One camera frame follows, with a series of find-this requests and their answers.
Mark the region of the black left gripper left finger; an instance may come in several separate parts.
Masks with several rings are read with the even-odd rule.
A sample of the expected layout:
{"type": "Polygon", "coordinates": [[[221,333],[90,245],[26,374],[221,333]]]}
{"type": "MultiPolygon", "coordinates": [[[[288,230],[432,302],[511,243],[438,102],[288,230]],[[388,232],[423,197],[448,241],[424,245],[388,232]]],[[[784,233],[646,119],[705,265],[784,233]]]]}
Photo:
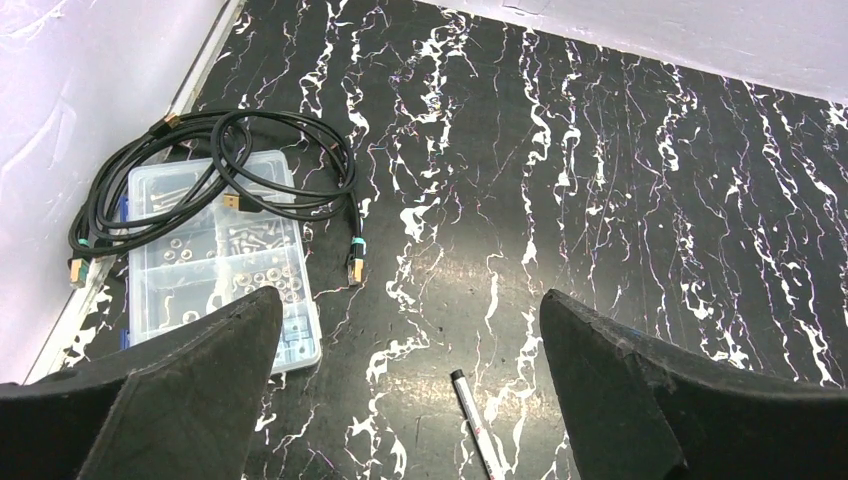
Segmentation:
{"type": "Polygon", "coordinates": [[[281,335],[263,287],[196,321],[1,387],[5,479],[237,479],[281,335]]]}

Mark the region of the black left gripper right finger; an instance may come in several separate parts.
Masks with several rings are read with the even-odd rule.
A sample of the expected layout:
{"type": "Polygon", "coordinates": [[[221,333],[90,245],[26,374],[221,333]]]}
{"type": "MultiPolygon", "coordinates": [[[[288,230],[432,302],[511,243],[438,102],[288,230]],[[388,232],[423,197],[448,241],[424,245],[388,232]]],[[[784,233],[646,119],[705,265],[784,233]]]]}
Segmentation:
{"type": "Polygon", "coordinates": [[[583,479],[843,479],[847,393],[738,369],[558,290],[540,329],[583,479]]]}

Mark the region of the white black whiteboard marker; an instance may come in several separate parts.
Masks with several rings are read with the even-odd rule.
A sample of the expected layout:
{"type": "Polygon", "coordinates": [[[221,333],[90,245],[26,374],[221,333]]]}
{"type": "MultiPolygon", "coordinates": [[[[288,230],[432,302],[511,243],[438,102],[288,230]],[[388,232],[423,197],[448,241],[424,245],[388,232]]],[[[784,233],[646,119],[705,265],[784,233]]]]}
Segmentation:
{"type": "Polygon", "coordinates": [[[503,469],[497,458],[491,437],[482,421],[464,372],[461,369],[454,370],[450,373],[450,378],[472,431],[488,478],[491,480],[504,480],[503,469]]]}

